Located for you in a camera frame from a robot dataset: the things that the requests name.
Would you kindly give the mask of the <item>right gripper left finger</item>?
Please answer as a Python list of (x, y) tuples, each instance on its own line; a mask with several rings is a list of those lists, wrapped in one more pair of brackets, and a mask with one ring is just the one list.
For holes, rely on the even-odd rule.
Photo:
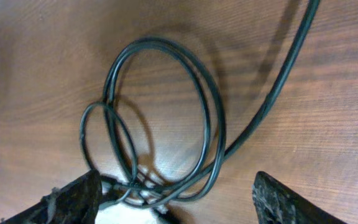
[(101, 196), (101, 175), (91, 170), (60, 189), (52, 189), (27, 210), (1, 219), (1, 223), (94, 223)]

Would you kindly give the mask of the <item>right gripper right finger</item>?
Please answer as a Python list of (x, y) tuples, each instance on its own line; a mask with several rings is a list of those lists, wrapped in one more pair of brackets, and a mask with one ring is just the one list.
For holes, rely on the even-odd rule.
[(344, 224), (264, 171), (255, 176), (252, 199), (262, 224)]

